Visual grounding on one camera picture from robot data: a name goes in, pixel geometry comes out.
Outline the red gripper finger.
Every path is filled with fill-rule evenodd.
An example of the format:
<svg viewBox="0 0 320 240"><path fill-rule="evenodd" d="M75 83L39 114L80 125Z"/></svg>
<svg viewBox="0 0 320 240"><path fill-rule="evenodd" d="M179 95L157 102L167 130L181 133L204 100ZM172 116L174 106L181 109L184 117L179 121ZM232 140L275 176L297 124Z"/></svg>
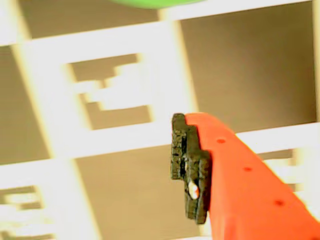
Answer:
<svg viewBox="0 0 320 240"><path fill-rule="evenodd" d="M214 240L317 240L320 224L236 134L207 113L172 117L170 174Z"/></svg>

